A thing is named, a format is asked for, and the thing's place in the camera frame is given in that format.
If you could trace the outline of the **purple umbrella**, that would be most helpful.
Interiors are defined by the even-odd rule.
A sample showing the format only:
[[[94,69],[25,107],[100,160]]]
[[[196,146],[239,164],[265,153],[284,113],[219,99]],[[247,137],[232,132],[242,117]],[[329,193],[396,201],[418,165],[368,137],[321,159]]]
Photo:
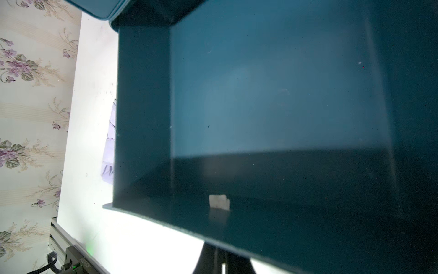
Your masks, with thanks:
[[[111,115],[109,118],[107,138],[104,146],[102,168],[100,175],[102,179],[113,185],[114,183],[114,159],[115,159],[115,137],[116,137],[116,109],[117,101],[113,101]]]

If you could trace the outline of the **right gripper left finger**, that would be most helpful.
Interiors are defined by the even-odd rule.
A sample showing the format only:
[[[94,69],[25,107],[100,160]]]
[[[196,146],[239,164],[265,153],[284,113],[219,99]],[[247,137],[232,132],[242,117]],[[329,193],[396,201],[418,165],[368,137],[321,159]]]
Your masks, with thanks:
[[[193,274],[222,274],[223,264],[224,251],[205,242]]]

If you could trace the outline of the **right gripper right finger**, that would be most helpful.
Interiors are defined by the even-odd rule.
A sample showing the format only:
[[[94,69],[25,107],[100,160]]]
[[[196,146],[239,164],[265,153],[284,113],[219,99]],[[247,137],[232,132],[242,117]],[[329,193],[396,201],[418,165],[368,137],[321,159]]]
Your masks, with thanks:
[[[225,252],[225,273],[256,274],[249,258],[244,258],[228,251]]]

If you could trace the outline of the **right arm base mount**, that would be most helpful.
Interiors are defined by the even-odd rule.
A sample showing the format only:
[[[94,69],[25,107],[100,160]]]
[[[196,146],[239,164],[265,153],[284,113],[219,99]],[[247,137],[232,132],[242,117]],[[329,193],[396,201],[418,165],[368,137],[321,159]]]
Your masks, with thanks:
[[[52,251],[46,256],[47,263],[30,274],[46,274],[51,271],[53,274],[107,274],[102,267],[96,266],[90,258],[76,246],[67,247],[65,257],[61,260],[56,251]]]

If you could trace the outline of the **teal drawer cabinet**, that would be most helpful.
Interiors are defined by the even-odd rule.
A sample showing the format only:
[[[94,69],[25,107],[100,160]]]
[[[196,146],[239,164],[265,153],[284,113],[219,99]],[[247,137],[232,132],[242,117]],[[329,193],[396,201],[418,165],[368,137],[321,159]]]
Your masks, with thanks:
[[[107,209],[291,272],[438,271],[436,1],[73,1],[118,34]]]

